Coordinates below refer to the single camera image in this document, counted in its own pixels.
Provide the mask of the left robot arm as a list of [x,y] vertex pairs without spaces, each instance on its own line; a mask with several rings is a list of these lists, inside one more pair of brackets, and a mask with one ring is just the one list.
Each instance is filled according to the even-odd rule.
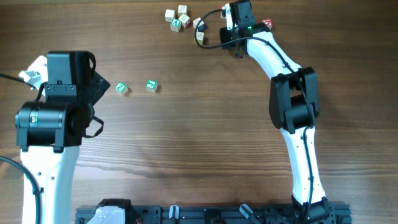
[[72,182],[94,105],[110,87],[89,51],[50,51],[19,76],[38,89],[15,117],[16,144],[27,169],[23,223],[68,223]]

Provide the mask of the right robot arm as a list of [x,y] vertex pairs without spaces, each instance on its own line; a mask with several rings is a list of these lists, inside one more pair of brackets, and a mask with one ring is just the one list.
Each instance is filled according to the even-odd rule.
[[329,216],[315,154],[315,123],[319,115],[317,75],[313,68],[293,62],[277,45],[268,25],[257,23],[249,1],[225,4],[220,29],[225,49],[242,48],[271,81],[269,114],[280,130],[289,153],[293,174],[294,219],[315,223]]

